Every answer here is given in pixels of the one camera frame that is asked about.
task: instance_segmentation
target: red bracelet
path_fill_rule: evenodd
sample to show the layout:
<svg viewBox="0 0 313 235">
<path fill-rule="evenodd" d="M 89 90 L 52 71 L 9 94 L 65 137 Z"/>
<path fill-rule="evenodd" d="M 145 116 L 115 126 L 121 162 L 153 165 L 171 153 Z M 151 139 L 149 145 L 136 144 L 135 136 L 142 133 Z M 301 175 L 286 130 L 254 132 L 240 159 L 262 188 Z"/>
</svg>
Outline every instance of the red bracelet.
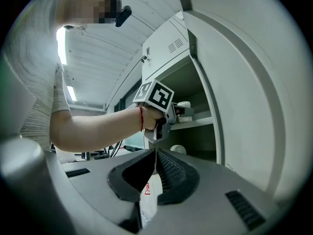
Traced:
<svg viewBox="0 0 313 235">
<path fill-rule="evenodd" d="M 139 109 L 140 109 L 140 117 L 141 117 L 141 131 L 142 131 L 142 128 L 143 128 L 143 115 L 142 115 L 142 107 L 139 106 Z"/>
</svg>

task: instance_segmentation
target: hand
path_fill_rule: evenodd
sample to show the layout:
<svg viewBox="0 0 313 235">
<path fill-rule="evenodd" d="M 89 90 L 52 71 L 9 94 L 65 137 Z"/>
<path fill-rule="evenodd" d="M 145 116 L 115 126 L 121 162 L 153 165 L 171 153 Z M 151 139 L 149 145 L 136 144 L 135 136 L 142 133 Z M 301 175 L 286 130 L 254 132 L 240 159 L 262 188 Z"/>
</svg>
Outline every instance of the hand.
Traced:
<svg viewBox="0 0 313 235">
<path fill-rule="evenodd" d="M 162 111 L 151 106 L 142 107 L 143 129 L 153 130 L 158 119 L 164 117 Z"/>
</svg>

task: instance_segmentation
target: striped shirt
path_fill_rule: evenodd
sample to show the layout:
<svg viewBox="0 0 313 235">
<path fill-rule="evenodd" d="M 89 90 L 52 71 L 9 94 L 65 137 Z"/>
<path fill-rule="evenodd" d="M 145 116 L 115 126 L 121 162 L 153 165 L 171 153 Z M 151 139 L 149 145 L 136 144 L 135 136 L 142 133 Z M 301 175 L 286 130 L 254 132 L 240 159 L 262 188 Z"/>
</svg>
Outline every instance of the striped shirt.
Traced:
<svg viewBox="0 0 313 235">
<path fill-rule="evenodd" d="M 11 28 L 0 57 L 1 69 L 12 69 L 36 98 L 21 135 L 39 143 L 43 150 L 50 149 L 51 114 L 69 110 L 53 29 L 55 6 L 56 0 L 32 0 Z"/>
</svg>

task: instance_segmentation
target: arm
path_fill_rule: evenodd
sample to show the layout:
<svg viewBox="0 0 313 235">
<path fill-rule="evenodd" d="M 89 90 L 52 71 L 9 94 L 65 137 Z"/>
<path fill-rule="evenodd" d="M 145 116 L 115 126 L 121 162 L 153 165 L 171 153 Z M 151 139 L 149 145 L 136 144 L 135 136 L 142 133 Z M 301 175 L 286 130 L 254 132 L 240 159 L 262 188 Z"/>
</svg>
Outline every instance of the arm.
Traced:
<svg viewBox="0 0 313 235">
<path fill-rule="evenodd" d="M 162 112 L 150 107 L 142 109 L 143 129 L 154 129 L 156 119 L 163 117 Z M 64 151 L 88 152 L 112 145 L 140 130 L 139 108 L 96 117 L 72 117 L 70 111 L 58 111 L 51 116 L 50 140 Z"/>
</svg>

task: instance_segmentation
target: sleeve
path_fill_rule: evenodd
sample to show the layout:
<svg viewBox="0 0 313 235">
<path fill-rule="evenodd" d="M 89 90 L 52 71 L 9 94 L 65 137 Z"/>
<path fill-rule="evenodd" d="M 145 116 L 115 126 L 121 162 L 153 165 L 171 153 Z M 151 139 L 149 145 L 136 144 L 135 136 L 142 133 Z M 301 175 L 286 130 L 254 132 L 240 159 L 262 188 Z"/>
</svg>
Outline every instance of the sleeve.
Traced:
<svg viewBox="0 0 313 235">
<path fill-rule="evenodd" d="M 58 111 L 69 111 L 69 106 L 63 89 L 63 70 L 62 65 L 58 65 L 55 72 L 52 113 Z"/>
</svg>

